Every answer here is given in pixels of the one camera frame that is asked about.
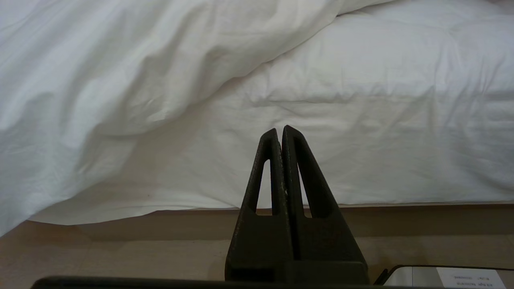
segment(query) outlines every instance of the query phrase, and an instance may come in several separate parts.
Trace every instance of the white duvet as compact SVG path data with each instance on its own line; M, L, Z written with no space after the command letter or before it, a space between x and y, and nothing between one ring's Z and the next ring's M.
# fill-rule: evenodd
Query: white duvet
M237 207L286 124L340 203L514 200L512 14L375 2L2 3L0 232Z

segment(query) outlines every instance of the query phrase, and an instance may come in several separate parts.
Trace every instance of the white paper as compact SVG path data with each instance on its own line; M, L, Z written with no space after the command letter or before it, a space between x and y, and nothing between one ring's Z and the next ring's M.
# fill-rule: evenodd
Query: white paper
M445 288L506 289L496 270L438 267Z

